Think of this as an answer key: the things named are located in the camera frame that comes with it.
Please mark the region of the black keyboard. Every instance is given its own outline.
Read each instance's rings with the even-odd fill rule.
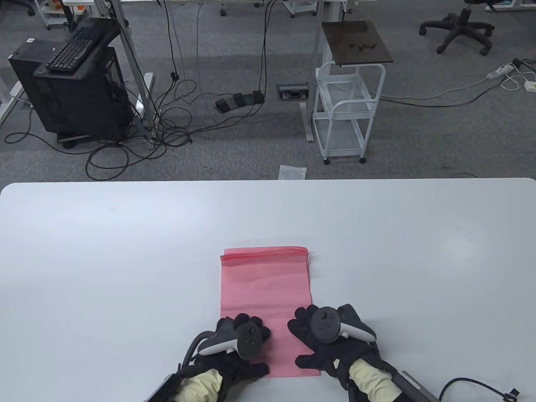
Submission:
[[[76,71],[105,34],[106,31],[98,27],[80,27],[52,56],[47,69],[64,73]]]

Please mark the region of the hand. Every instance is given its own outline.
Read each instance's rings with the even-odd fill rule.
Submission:
[[[216,325],[216,331],[222,323],[220,319]],[[238,314],[234,319],[234,327],[251,321],[260,328],[262,342],[265,343],[270,337],[271,331],[263,326],[263,322],[258,317],[249,317],[247,314]],[[250,364],[249,361],[242,359],[237,352],[227,353],[226,351],[214,353],[208,356],[197,354],[192,359],[193,366],[184,367],[180,370],[183,378],[191,378],[199,374],[205,373],[210,369],[218,371],[222,377],[221,385],[218,391],[218,402],[225,400],[227,393],[232,385],[238,384],[240,381],[248,379],[261,378],[270,373],[270,369],[266,363]]]
[[[287,324],[289,331],[314,351],[312,355],[298,356],[296,365],[303,369],[323,370],[330,376],[337,377],[340,385],[348,390],[350,366],[361,356],[373,353],[374,349],[369,343],[351,337],[338,337],[329,344],[318,341],[310,329],[311,318],[316,310],[318,307],[314,304],[307,309],[300,307],[294,313],[296,319],[291,319]]]

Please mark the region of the computer tower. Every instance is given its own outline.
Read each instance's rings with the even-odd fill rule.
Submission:
[[[29,39],[9,59],[44,128],[59,142],[124,139],[133,113],[115,49],[96,47],[76,72],[62,74],[45,67],[60,46]]]

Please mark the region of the cart wheel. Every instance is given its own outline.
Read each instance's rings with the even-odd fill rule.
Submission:
[[[72,141],[65,141],[62,146],[66,149],[66,150],[71,150],[75,147],[76,145],[76,141],[72,140]]]

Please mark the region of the white cart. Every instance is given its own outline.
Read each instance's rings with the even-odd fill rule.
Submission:
[[[62,9],[55,9],[49,5],[49,0],[44,0],[39,3],[39,0],[34,0],[37,10],[43,19],[44,25],[48,30],[51,30],[51,25],[64,25],[67,23],[67,18]],[[74,18],[82,15],[86,10],[79,10],[78,7],[71,7],[71,12]]]
[[[287,0],[283,2],[283,5],[287,8],[288,12],[291,13],[291,18],[294,18],[296,16],[296,13],[306,11],[312,11],[312,15],[315,16],[316,9],[318,7],[318,3],[314,1],[299,2]]]
[[[320,153],[326,165],[330,163],[329,157],[351,155],[359,155],[359,162],[365,163],[365,151],[385,81],[385,67],[382,64],[346,65],[344,68],[352,69],[353,73],[330,75],[334,64],[330,61],[316,70],[318,90],[312,121]],[[360,75],[365,69],[379,69],[381,73],[378,87],[373,88],[374,98]],[[368,120],[365,136],[358,120]]]

